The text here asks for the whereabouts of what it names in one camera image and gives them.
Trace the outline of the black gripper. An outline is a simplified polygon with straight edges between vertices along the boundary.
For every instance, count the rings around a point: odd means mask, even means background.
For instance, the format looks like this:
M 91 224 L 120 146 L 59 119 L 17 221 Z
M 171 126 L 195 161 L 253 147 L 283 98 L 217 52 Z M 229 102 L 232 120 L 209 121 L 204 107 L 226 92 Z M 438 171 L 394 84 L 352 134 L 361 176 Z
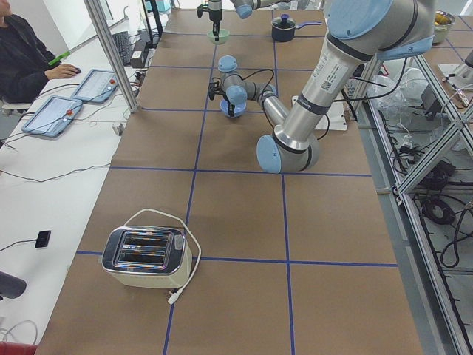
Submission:
M 208 0 L 197 7 L 197 16 L 202 17 L 203 13 L 208 13 L 213 22 L 213 37 L 215 41 L 220 40 L 220 21 L 222 20 L 222 1 Z
M 224 90 L 222 88 L 222 85 L 219 81 L 212 81 L 208 85 L 207 89 L 208 93 L 208 99 L 210 101 L 213 101 L 216 96 L 224 95 Z M 228 116 L 229 117 L 234 117 L 235 116 L 235 105 L 234 104 L 228 104 Z

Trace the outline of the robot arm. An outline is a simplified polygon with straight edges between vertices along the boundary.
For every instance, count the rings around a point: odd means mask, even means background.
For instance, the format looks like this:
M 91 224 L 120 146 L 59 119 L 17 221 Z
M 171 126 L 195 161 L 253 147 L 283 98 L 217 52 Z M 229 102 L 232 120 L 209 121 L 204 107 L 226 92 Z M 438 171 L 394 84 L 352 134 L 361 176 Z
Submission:
M 237 15 L 241 19 L 249 17 L 253 11 L 259 8 L 269 7 L 278 3 L 287 3 L 286 0 L 234 0 L 231 1 Z M 208 14 L 209 20 L 212 23 L 211 37 L 215 42 L 220 42 L 220 22 L 222 21 L 222 1 L 221 0 L 209 0 L 204 1 L 203 4 L 197 7 L 197 17 L 201 18 L 204 13 Z
M 260 104 L 273 131 L 256 145 L 260 167 L 269 173 L 297 172 L 319 159 L 313 132 L 357 67 L 373 57 L 409 58 L 432 47 L 434 1 L 333 1 L 320 59 L 291 109 L 270 84 L 243 79 L 232 56 L 219 60 L 222 77 L 208 86 L 208 97 L 222 95 L 229 117 L 247 101 Z

